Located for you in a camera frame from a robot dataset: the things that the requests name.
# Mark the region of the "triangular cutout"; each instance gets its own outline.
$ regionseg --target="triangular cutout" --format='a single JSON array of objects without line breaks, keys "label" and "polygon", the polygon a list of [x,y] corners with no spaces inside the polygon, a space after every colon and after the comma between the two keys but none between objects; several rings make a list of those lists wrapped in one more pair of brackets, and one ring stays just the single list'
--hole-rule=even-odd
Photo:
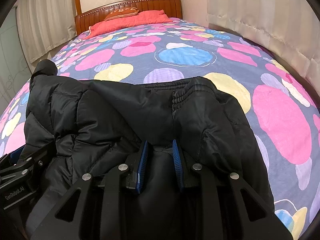
[{"label": "triangular cutout", "polygon": [[265,218],[266,212],[262,209],[259,203],[257,203],[254,200],[250,193],[245,189],[241,189],[240,191],[244,201],[245,208],[248,213],[249,220],[253,222],[258,219]]},{"label": "triangular cutout", "polygon": [[75,216],[76,207],[78,205],[80,194],[81,190],[77,189],[68,199],[68,201],[61,207],[61,209],[58,211],[55,217],[60,220],[72,222]]}]

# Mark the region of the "brown pillow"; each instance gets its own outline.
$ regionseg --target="brown pillow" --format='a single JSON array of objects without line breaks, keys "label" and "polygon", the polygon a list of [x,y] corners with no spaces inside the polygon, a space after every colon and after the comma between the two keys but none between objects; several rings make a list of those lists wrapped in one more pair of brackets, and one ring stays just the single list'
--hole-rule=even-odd
[{"label": "brown pillow", "polygon": [[113,20],[117,18],[130,17],[130,16],[137,15],[138,12],[139,10],[135,7],[125,7],[122,9],[114,10],[113,12],[109,13],[104,20],[108,21],[108,20]]}]

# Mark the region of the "blue circle pattern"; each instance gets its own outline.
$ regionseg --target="blue circle pattern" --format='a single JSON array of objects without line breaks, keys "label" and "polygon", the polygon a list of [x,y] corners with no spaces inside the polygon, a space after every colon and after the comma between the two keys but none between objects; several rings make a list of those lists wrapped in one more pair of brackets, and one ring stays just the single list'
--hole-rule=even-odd
[{"label": "blue circle pattern", "polygon": [[159,58],[164,62],[179,65],[200,66],[209,62],[212,59],[212,54],[202,49],[181,47],[166,49],[159,53]]}]

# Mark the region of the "bedspread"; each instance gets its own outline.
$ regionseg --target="bedspread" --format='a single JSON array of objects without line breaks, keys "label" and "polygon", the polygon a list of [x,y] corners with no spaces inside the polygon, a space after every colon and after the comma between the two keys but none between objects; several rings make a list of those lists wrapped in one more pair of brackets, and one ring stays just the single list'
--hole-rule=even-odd
[{"label": "bedspread", "polygon": [[[242,38],[172,18],[71,41],[52,59],[58,75],[132,84],[203,76],[239,101],[257,139],[276,215],[294,239],[320,207],[320,114],[303,87]],[[27,82],[0,121],[0,156],[25,143]]]}]

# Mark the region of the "puffer jacket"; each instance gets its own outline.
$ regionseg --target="puffer jacket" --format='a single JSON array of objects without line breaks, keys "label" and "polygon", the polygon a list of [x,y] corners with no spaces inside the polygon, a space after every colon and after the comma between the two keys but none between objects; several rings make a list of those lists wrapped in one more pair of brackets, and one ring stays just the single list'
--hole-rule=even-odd
[{"label": "puffer jacket", "polygon": [[143,139],[154,150],[144,190],[132,204],[128,239],[180,239],[174,139],[216,176],[237,172],[274,209],[267,170],[241,106],[203,77],[144,85],[77,81],[57,76],[55,64],[44,60],[31,77],[25,136],[20,161],[52,140],[57,147],[42,174],[40,197],[21,211],[29,236],[84,173],[107,173],[137,152]]}]

